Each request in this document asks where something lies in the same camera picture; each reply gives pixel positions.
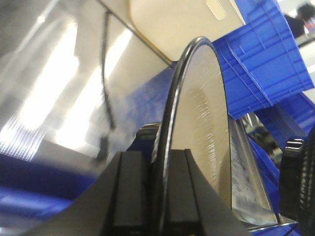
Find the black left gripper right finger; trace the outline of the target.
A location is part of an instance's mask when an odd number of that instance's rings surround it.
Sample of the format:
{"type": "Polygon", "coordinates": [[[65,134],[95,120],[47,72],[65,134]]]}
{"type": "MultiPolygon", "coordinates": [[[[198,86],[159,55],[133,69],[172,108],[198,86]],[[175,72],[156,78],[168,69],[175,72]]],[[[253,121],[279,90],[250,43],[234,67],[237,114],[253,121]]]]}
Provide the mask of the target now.
{"type": "Polygon", "coordinates": [[[167,235],[250,235],[206,180],[189,149],[170,153],[167,235]]]}

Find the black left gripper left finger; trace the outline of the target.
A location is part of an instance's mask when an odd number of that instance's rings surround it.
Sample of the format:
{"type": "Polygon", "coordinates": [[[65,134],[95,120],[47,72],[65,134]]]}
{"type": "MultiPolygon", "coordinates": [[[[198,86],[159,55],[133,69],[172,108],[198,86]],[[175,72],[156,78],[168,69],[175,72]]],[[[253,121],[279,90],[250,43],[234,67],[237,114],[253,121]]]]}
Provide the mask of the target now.
{"type": "Polygon", "coordinates": [[[146,236],[146,162],[140,151],[117,152],[70,206],[26,236],[146,236]]]}

